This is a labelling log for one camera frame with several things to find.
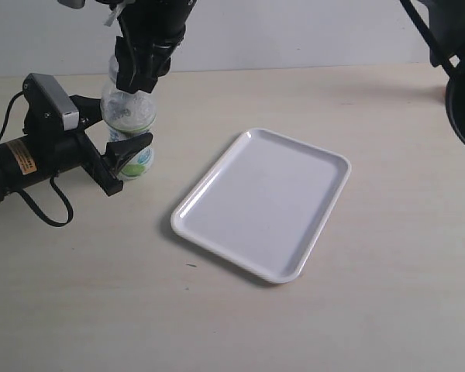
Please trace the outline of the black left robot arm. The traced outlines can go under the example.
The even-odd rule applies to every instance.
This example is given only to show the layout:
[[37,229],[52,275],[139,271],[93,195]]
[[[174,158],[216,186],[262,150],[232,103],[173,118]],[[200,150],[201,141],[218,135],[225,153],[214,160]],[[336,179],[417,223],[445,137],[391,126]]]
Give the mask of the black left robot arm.
[[122,168],[153,141],[150,133],[110,142],[99,153],[87,128],[101,122],[97,98],[68,95],[48,74],[28,74],[21,96],[28,103],[24,135],[0,143],[0,203],[6,195],[82,167],[112,196],[123,189]]

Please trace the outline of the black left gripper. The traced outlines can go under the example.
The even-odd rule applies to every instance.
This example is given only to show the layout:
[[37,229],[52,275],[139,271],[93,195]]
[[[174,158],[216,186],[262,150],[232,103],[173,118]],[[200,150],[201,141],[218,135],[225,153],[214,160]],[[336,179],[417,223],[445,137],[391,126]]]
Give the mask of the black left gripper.
[[85,132],[102,121],[101,99],[71,95],[79,120],[76,129],[64,131],[60,116],[30,75],[22,84],[28,103],[23,132],[33,146],[40,170],[47,177],[83,167],[95,183],[112,196],[123,190],[122,181],[137,179],[151,168],[151,132],[110,132],[105,153],[101,155]]

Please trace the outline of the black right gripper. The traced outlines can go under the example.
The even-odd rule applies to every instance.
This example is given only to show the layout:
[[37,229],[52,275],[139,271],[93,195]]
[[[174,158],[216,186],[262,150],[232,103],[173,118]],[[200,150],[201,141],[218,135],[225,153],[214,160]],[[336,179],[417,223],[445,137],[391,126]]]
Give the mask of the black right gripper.
[[116,1],[121,36],[116,37],[116,86],[151,93],[171,67],[172,45],[180,45],[196,1]]

